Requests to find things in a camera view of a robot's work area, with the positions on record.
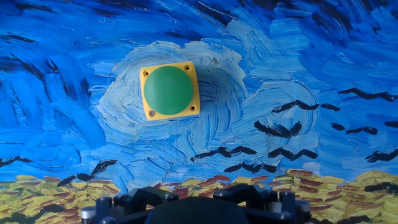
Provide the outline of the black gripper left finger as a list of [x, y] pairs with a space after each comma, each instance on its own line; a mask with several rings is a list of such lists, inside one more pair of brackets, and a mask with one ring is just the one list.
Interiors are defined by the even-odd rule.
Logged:
[[148, 205], [156, 207], [179, 198], [178, 194], [158, 187], [133, 189], [129, 193], [115, 197], [103, 196], [95, 200], [94, 206], [81, 209], [80, 223], [99, 224], [103, 223], [104, 218], [118, 221], [129, 215], [143, 215]]

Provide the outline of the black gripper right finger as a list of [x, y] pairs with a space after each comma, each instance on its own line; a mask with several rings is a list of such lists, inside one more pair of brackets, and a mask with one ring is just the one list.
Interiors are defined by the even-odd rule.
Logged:
[[214, 199], [232, 202], [249, 223], [310, 224], [310, 202], [291, 191], [276, 192], [258, 185], [238, 184], [213, 193]]

